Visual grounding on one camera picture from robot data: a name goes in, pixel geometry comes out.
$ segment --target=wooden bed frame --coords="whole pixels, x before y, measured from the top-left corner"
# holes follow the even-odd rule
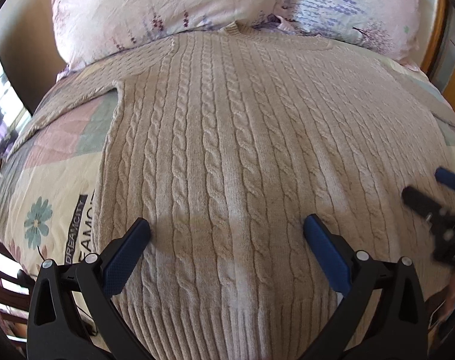
[[[448,6],[448,0],[438,0],[434,28],[431,32],[431,37],[429,39],[428,48],[426,49],[426,54],[424,55],[423,63],[420,66],[421,71],[427,76],[431,74],[432,69],[434,68],[438,52],[441,48],[441,43],[443,42]]]

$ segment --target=floral pillowcase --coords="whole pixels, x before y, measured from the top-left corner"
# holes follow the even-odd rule
[[[408,55],[417,46],[420,0],[277,0],[274,13],[300,35],[355,44],[418,69]]]
[[[70,71],[182,31],[252,25],[276,0],[51,0],[56,46]]]

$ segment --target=bedspread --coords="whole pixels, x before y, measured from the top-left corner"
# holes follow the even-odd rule
[[[303,239],[312,212],[355,250],[412,257],[425,297],[446,284],[428,228],[400,200],[412,184],[455,210],[455,194],[433,177],[455,167],[446,145],[455,127],[417,88],[342,44],[235,24],[129,50],[48,93],[4,171],[3,238],[20,239],[24,224],[28,247],[42,251],[42,224],[77,227],[81,237],[89,219],[89,250],[100,251],[142,216],[152,242],[113,302],[156,358],[295,359],[336,307]],[[96,112],[98,143],[83,146]],[[76,187],[66,217],[53,200],[63,192],[49,192],[59,170],[35,150],[69,117],[84,125],[56,161],[80,179],[69,173]],[[69,170],[68,161],[78,165]],[[20,188],[34,178],[42,195]],[[372,307],[353,342],[371,316]]]

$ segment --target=cable knit sweater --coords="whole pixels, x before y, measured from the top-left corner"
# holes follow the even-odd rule
[[[412,257],[425,297],[446,283],[428,228],[400,199],[413,184],[455,207],[433,177],[449,161],[419,101],[438,103],[416,99],[408,81],[352,47],[233,24],[129,50],[56,85],[14,150],[117,88],[95,246],[138,216],[153,230],[113,299],[121,315],[158,359],[295,359],[336,307],[303,239],[307,215],[355,250]]]

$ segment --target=cable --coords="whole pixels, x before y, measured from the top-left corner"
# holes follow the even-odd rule
[[[41,254],[41,250],[39,249],[39,245],[37,245],[37,252],[39,253],[39,255],[41,256],[43,262],[46,261],[46,259],[43,257],[43,255]]]
[[[41,254],[41,250],[39,249],[39,245],[37,245],[37,252],[39,253],[39,255],[41,256],[43,262],[46,261],[46,259],[43,257],[43,255]],[[88,317],[92,323],[94,323],[94,327],[96,328],[96,331],[93,332],[94,335],[92,337],[96,337],[97,336],[97,333],[99,332],[98,328],[97,328],[97,325],[96,325],[96,322],[94,322],[94,319],[86,312],[84,311],[83,309],[81,309],[77,304],[76,304],[76,307],[82,311],[84,313],[84,315],[86,315],[86,317]]]

